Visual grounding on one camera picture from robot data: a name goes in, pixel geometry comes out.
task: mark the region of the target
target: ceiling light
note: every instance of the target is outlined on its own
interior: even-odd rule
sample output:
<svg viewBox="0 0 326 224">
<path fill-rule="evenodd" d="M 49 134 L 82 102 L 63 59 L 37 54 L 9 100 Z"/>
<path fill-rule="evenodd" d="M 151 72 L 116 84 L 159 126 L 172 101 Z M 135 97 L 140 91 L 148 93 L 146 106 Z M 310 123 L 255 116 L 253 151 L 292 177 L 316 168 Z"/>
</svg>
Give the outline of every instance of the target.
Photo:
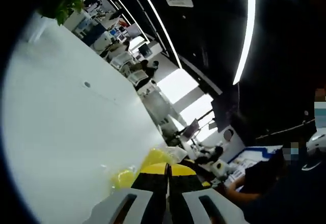
<svg viewBox="0 0 326 224">
<path fill-rule="evenodd" d="M 256 11 L 256 0 L 248 0 L 248 18 L 247 18 L 247 28 L 246 35 L 244 38 L 242 54 L 239 61 L 239 66 L 235 74 L 235 78 L 233 84 L 237 84 L 240 81 L 244 65 L 247 61 L 251 40 L 254 32 L 254 24 L 255 24 L 255 11 Z"/>
<path fill-rule="evenodd" d="M 147 1 L 148 1 L 149 5 L 151 6 L 151 8 L 152 8 L 152 10 L 153 10 L 153 12 L 154 12 L 154 14 L 155 14 L 155 16 L 156 16 L 158 22 L 160 23 L 160 25 L 161 25 L 161 27 L 162 27 L 162 29 L 163 29 L 163 32 L 164 32 L 164 34 L 165 34 L 165 36 L 167 37 L 167 40 L 168 40 L 168 42 L 169 42 L 169 44 L 170 44 L 170 46 L 171 46 L 172 52 L 173 52 L 173 54 L 174 54 L 174 56 L 175 56 L 175 59 L 177 60 L 177 63 L 178 63 L 178 65 L 179 65 L 180 69 L 182 69 L 182 65 L 181 65 L 181 62 L 180 62 L 179 56 L 178 56 L 178 54 L 177 54 L 177 52 L 176 52 L 176 50 L 175 50 L 175 48 L 174 48 L 174 46 L 173 46 L 173 43 L 172 43 L 172 41 L 171 41 L 171 39 L 170 39 L 170 36 L 169 36 L 169 34 L 168 34 L 168 32 L 167 32 L 167 29 L 165 28 L 165 26 L 164 26 L 164 24 L 163 24 L 161 18 L 159 17 L 158 12 L 157 12 L 157 10 L 155 9 L 155 7 L 154 7 L 152 1 L 151 1 L 151 0 L 147 0 Z"/>
<path fill-rule="evenodd" d="M 143 29 L 140 27 L 140 25 L 138 24 L 138 22 L 135 20 L 135 18 L 131 15 L 131 13 L 129 12 L 129 10 L 126 8 L 126 6 L 124 6 L 124 4 L 121 2 L 121 0 L 118 0 L 119 3 L 121 4 L 121 6 L 126 10 L 126 12 L 130 15 L 130 17 L 133 19 L 133 21 L 135 22 L 135 24 L 138 26 L 139 30 L 141 31 L 141 33 L 144 35 L 146 41 L 149 42 L 148 37 L 146 36 L 145 32 L 143 31 Z"/>
</svg>

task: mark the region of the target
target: white tabletop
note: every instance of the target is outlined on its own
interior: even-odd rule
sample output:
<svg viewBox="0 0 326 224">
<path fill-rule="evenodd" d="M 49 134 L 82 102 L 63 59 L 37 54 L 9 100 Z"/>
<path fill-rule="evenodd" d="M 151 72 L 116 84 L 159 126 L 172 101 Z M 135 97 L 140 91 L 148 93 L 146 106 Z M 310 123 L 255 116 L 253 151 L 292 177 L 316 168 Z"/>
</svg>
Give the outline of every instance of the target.
<svg viewBox="0 0 326 224">
<path fill-rule="evenodd" d="M 164 144 L 130 82 L 56 24 L 17 44 L 2 110 L 8 167 L 40 223 L 82 223 L 110 174 Z"/>
</svg>

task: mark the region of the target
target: leaf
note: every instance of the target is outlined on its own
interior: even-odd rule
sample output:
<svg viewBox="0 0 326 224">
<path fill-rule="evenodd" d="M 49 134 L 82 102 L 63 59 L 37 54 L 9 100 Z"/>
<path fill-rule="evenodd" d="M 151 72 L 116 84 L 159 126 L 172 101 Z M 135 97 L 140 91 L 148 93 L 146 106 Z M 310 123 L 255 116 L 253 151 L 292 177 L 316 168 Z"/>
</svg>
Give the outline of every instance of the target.
<svg viewBox="0 0 326 224">
<path fill-rule="evenodd" d="M 39 12 L 48 18 L 55 18 L 59 25 L 76 10 L 80 13 L 83 9 L 83 0 L 46 0 Z"/>
</svg>

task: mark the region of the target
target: black ceiling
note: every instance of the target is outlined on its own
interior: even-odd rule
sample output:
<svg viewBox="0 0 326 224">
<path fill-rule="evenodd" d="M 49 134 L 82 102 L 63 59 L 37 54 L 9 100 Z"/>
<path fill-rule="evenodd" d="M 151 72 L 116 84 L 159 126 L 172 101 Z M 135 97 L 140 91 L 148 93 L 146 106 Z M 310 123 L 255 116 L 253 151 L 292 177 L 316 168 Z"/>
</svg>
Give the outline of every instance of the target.
<svg viewBox="0 0 326 224">
<path fill-rule="evenodd" d="M 147 1 L 139 1 L 176 62 Z M 247 0 L 192 1 L 193 8 L 184 8 L 152 0 L 178 54 L 226 93 L 242 52 Z M 241 115 L 256 136 L 314 117 L 314 89 L 324 81 L 326 46 L 324 26 L 308 1 L 256 0 L 254 35 L 239 86 Z M 156 37 L 137 1 L 122 2 L 144 31 Z"/>
</svg>

